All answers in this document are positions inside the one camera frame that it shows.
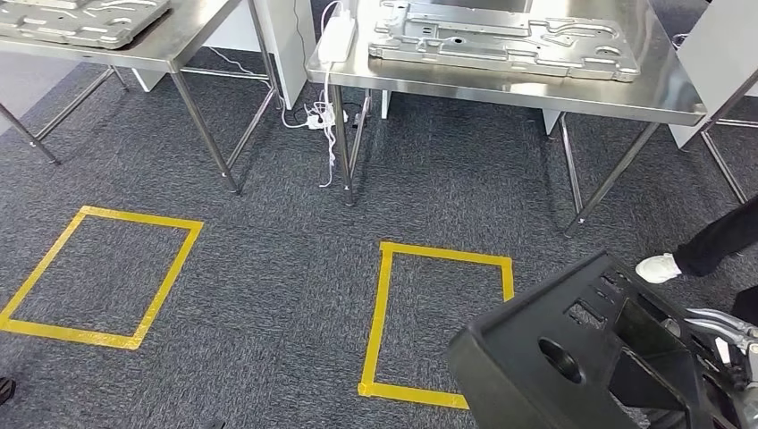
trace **floor marking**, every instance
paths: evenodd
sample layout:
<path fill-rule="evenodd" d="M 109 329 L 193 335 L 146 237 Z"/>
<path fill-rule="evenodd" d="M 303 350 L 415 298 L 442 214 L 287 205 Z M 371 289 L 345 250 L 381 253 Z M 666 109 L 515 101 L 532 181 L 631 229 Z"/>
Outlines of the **floor marking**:
<path fill-rule="evenodd" d="M 390 400 L 405 400 L 441 407 L 468 409 L 463 395 L 446 391 L 429 391 L 415 387 L 396 386 L 386 383 L 375 383 L 376 365 L 379 360 L 379 349 L 382 345 L 384 319 L 387 313 L 387 300 L 390 297 L 390 277 L 392 272 L 392 256 L 396 253 L 416 255 L 420 257 L 437 257 L 454 261 L 473 262 L 478 264 L 497 265 L 502 270 L 502 297 L 504 301 L 513 298 L 512 263 L 509 257 L 496 257 L 478 253 L 461 252 L 445 248 L 425 248 L 408 244 L 383 241 L 379 249 L 382 251 L 382 264 L 379 268 L 379 284 L 376 289 L 376 304 L 368 335 L 366 361 L 363 374 L 358 384 L 360 396 L 376 396 Z"/>
<path fill-rule="evenodd" d="M 51 324 L 37 324 L 34 322 L 27 322 L 24 320 L 12 319 L 11 315 L 19 307 L 24 297 L 29 294 L 34 283 L 39 280 L 42 273 L 50 266 L 55 259 L 55 256 L 61 250 L 66 241 L 71 237 L 73 232 L 79 227 L 84 217 L 97 216 L 106 219 L 114 219 L 118 221 L 127 221 L 135 223 L 147 223 L 156 226 L 168 226 L 173 228 L 182 228 L 189 230 L 187 237 L 181 244 L 181 248 L 173 260 L 171 267 L 168 270 L 163 282 L 158 288 L 158 292 L 153 298 L 150 305 L 147 307 L 145 315 L 142 316 L 142 320 L 137 326 L 137 330 L 133 335 L 117 335 L 106 332 L 85 331 L 75 328 L 66 328 L 62 326 L 55 326 Z M 110 210 L 106 208 L 84 206 L 81 210 L 73 216 L 71 223 L 66 227 L 55 244 L 47 251 L 45 256 L 39 261 L 37 267 L 31 272 L 29 278 L 22 284 L 21 288 L 16 291 L 13 298 L 8 301 L 8 304 L 0 311 L 0 330 L 8 332 L 23 333 L 27 335 L 35 335 L 38 337 L 54 338 L 63 341 L 83 342 L 85 344 L 93 344 L 97 346 L 115 347 L 117 349 L 129 349 L 134 350 L 139 347 L 142 340 L 147 335 L 147 330 L 150 329 L 150 325 L 155 321 L 158 314 L 158 310 L 161 309 L 166 296 L 168 296 L 171 287 L 173 286 L 176 277 L 181 271 L 181 267 L 184 265 L 184 261 L 187 259 L 187 255 L 192 249 L 192 245 L 200 234 L 200 230 L 203 228 L 203 223 L 199 221 L 188 221 L 185 219 L 174 219 L 171 217 L 153 216 L 151 214 L 139 214 L 131 212 L 121 212 L 117 210 Z"/>

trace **white sneaker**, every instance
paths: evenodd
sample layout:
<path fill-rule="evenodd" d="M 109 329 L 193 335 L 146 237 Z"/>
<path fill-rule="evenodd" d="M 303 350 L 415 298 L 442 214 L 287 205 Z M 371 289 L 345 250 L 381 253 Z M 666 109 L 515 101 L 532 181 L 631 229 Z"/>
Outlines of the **white sneaker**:
<path fill-rule="evenodd" d="M 637 264 L 637 274 L 649 283 L 660 284 L 678 277 L 682 274 L 677 266 L 677 261 L 671 253 L 664 253 L 657 257 L 648 257 Z"/>

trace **white cable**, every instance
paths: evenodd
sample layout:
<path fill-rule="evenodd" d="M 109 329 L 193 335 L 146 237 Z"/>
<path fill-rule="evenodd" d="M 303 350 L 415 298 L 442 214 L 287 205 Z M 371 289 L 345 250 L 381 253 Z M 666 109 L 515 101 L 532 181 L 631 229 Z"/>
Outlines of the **white cable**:
<path fill-rule="evenodd" d="M 282 109 L 282 123 L 284 124 L 285 127 L 289 128 L 289 129 L 307 127 L 307 122 L 306 123 L 301 123 L 300 125 L 289 125 L 287 123 L 287 120 L 284 119 L 284 113 L 285 112 L 287 112 L 287 109 L 283 108 Z"/>
<path fill-rule="evenodd" d="M 342 112 L 338 112 L 338 113 L 335 112 L 334 108 L 329 104 L 329 73 L 332 71 L 332 65 L 333 63 L 329 63 L 329 65 L 326 67 L 326 76 L 324 76 L 324 114 L 327 116 L 326 118 L 327 120 L 331 119 L 330 121 L 324 122 L 324 124 L 329 124 L 332 121 L 333 123 L 336 124 L 337 123 L 336 115 L 342 114 Z M 332 133 L 331 125 L 327 125 L 326 127 L 324 127 L 324 134 L 326 135 L 326 139 L 329 140 L 329 181 L 323 185 L 318 185 L 319 188 L 326 188 L 332 184 L 334 165 L 337 161 L 337 157 L 334 156 L 334 144 L 337 143 L 337 138 L 335 138 L 334 134 Z"/>
<path fill-rule="evenodd" d="M 248 74 L 248 75 L 250 75 L 250 76 L 255 76 L 255 73 L 254 73 L 254 72 L 252 72 L 252 71 L 250 71 L 250 70 L 248 70 L 248 69 L 246 69 L 246 68 L 242 67 L 242 64 L 240 64 L 240 63 L 238 63 L 238 62 L 236 62 L 236 61 L 233 61 L 233 60 L 230 60 L 229 58 L 227 58 L 227 57 L 226 57 L 226 55 L 224 55 L 224 54 L 222 54 L 222 53 L 218 52 L 218 51 L 216 50 L 216 48 L 209 46 L 209 47 L 208 47 L 208 49 L 212 50 L 212 51 L 213 51 L 213 52 L 214 52 L 216 55 L 220 56 L 220 57 L 221 57 L 221 58 L 222 58 L 224 61 L 226 61 L 227 63 L 236 65 L 236 66 L 237 66 L 237 67 L 240 69 L 240 71 L 241 71 L 241 72 L 243 72 L 243 73 L 245 73 L 245 74 Z M 267 81 L 265 81 L 265 80 L 261 80 L 261 82 L 263 82 L 263 83 L 264 83 L 264 85 L 266 85 L 266 86 L 267 86 L 269 89 L 271 89 L 271 84 L 270 84 L 270 83 L 268 83 L 268 82 L 267 82 Z"/>
<path fill-rule="evenodd" d="M 338 4 L 340 6 L 340 12 L 345 12 L 345 4 L 342 3 L 341 0 L 334 0 L 333 2 L 329 3 L 325 8 L 324 12 L 321 13 L 321 34 L 324 34 L 324 29 L 326 26 L 324 25 L 324 19 L 326 19 L 326 13 L 329 12 L 329 8 L 334 6 L 335 4 Z"/>

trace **carpet floor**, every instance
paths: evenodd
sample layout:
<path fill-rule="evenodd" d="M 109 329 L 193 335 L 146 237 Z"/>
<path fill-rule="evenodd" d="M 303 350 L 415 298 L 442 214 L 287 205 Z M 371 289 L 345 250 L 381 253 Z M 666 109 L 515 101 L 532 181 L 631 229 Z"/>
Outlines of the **carpet floor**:
<path fill-rule="evenodd" d="M 690 3 L 656 2 L 670 33 L 687 31 L 705 7 Z M 323 7 L 315 1 L 314 15 Z M 228 54 L 259 67 L 254 55 Z M 206 50 L 193 65 L 228 67 Z M 77 67 L 23 120 L 38 129 L 101 70 Z M 187 81 L 229 153 L 265 87 Z M 565 159 L 538 111 L 403 94 L 388 120 L 373 118 L 366 130 L 355 207 L 342 204 L 339 174 L 318 187 L 328 177 L 324 136 L 285 129 L 274 110 L 234 169 L 243 183 L 234 196 L 171 81 L 150 94 L 129 83 L 135 90 L 123 92 L 109 80 L 48 138 L 61 166 L 13 132 L 0 138 L 0 303 L 82 206 L 205 225 L 138 349 L 0 331 L 0 374 L 19 383 L 0 407 L 2 427 L 202 429 L 215 418 L 230 429 L 476 427 L 467 411 L 358 396 L 381 241 L 511 257 L 518 294 L 603 248 L 631 265 L 670 250 L 737 206 L 702 142 L 679 151 L 661 127 L 566 239 Z M 307 88 L 304 101 L 313 94 Z M 348 91 L 346 101 L 360 96 Z M 758 106 L 746 100 L 738 111 L 754 117 Z M 642 124 L 570 114 L 568 126 L 587 195 Z M 758 135 L 718 128 L 714 136 L 745 187 L 758 189 Z M 130 335 L 186 234 L 85 218 L 13 319 Z M 758 284 L 756 252 L 661 293 L 682 306 L 729 309 Z M 456 391 L 447 342 L 501 300 L 494 267 L 397 257 L 376 380 Z"/>

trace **white plug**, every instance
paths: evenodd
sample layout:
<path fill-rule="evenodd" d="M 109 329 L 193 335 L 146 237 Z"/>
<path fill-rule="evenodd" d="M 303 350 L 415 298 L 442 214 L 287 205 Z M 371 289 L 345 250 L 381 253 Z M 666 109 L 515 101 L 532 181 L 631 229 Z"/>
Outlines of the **white plug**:
<path fill-rule="evenodd" d="M 317 114 L 311 114 L 307 118 L 307 126 L 311 130 L 323 130 L 327 127 L 333 127 L 334 126 L 334 116 L 332 116 L 333 109 L 329 109 L 328 111 L 324 112 L 322 116 L 319 116 Z M 342 111 L 342 115 L 345 118 L 345 122 L 348 121 L 348 114 L 344 110 Z"/>
<path fill-rule="evenodd" d="M 350 11 L 341 11 L 326 24 L 318 44 L 318 59 L 322 63 L 344 63 L 350 56 L 356 23 Z"/>

